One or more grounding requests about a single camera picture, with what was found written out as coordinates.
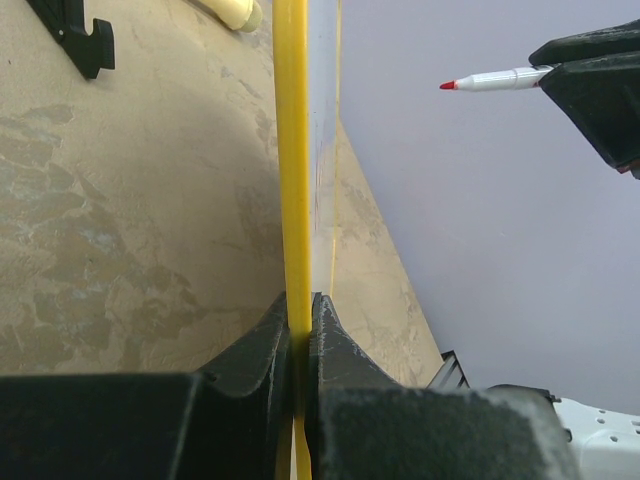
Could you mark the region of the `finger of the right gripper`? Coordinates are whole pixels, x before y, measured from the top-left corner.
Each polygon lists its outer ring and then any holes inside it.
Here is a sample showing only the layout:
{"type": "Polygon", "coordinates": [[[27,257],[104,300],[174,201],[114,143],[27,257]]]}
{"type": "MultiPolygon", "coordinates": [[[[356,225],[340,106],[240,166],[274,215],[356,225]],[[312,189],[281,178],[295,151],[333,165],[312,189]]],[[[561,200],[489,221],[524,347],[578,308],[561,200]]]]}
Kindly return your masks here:
{"type": "Polygon", "coordinates": [[[562,63],[540,87],[609,167],[639,171],[637,52],[562,63]]]}
{"type": "Polygon", "coordinates": [[[532,66],[556,65],[607,55],[638,52],[640,20],[550,40],[528,58],[532,66]]]}

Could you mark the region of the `yellow framed whiteboard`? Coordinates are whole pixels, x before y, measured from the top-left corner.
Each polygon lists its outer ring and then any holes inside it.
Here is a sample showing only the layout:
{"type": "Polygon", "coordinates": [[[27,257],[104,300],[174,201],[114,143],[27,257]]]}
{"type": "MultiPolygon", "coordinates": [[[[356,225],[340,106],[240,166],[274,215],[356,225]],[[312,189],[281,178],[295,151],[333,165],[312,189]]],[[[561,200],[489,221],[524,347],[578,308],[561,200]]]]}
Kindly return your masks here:
{"type": "Polygon", "coordinates": [[[309,479],[304,433],[312,296],[333,290],[342,4],[275,1],[273,63],[287,315],[294,384],[295,473],[309,479]]]}

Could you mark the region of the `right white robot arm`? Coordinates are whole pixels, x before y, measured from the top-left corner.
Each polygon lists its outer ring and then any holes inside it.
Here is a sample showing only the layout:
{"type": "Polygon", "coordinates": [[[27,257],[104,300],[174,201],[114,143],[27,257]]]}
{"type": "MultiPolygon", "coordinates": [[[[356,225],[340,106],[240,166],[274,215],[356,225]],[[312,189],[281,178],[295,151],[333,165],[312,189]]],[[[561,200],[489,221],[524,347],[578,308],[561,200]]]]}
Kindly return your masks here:
{"type": "MultiPolygon", "coordinates": [[[[467,91],[539,87],[604,162],[639,174],[639,23],[547,42],[529,66],[474,74],[451,83],[467,91]]],[[[585,479],[639,476],[639,419],[567,399],[550,399],[585,479]]]]}

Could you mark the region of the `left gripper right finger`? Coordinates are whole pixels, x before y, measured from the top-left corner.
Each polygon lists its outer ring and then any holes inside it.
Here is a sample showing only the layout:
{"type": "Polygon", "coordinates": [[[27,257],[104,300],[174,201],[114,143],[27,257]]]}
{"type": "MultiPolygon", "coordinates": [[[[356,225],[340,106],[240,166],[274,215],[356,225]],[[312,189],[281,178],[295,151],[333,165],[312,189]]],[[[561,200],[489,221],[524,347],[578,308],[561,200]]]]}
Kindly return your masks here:
{"type": "Polygon", "coordinates": [[[307,442],[315,479],[578,479],[551,401],[535,389],[405,387],[312,304],[307,442]]]}

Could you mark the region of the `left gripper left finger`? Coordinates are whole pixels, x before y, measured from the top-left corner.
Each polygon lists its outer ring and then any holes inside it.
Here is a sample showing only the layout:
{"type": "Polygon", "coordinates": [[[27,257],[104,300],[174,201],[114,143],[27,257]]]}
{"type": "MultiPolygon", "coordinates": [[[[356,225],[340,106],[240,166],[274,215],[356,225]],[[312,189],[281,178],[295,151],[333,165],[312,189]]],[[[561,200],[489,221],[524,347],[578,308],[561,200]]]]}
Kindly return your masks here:
{"type": "Polygon", "coordinates": [[[5,376],[5,479],[286,479],[293,393],[284,296],[193,372],[5,376]]]}

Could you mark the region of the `red whiteboard marker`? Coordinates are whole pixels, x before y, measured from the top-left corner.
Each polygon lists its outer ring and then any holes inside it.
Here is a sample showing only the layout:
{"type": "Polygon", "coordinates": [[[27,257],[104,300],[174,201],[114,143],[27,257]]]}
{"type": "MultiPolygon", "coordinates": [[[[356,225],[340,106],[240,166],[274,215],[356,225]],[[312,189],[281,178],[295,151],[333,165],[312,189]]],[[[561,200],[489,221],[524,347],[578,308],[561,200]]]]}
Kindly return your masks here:
{"type": "Polygon", "coordinates": [[[439,88],[441,90],[467,92],[526,90],[536,88],[541,79],[553,69],[554,66],[543,65],[478,73],[461,79],[444,82],[439,88]]]}

